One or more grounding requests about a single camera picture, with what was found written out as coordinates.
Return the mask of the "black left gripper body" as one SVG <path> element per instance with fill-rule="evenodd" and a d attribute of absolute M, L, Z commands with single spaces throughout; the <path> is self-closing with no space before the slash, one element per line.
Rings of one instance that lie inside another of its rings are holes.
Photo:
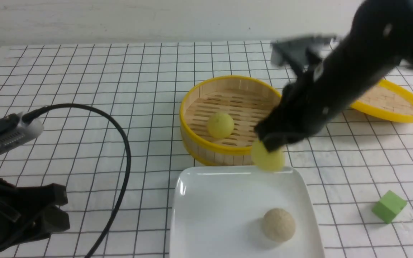
<path fill-rule="evenodd" d="M 70 229 L 66 187 L 16 187 L 0 178 L 0 252 L 18 244 L 49 238 Z"/>

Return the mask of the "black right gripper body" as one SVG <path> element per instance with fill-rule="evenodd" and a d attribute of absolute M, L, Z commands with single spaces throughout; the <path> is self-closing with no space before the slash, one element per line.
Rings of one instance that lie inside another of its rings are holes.
<path fill-rule="evenodd" d="M 328 67 L 315 79 L 311 69 L 283 89 L 280 103 L 255 127 L 268 152 L 314 136 L 349 106 L 341 86 L 343 72 Z"/>

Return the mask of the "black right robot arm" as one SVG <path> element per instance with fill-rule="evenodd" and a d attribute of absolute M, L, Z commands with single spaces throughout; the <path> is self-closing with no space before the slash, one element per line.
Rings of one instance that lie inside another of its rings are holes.
<path fill-rule="evenodd" d="M 349 34 L 325 59 L 305 48 L 306 71 L 288 44 L 273 43 L 272 55 L 290 65 L 296 81 L 255 126 L 269 152 L 317 134 L 402 60 L 413 69 L 413 0 L 363 1 Z"/>

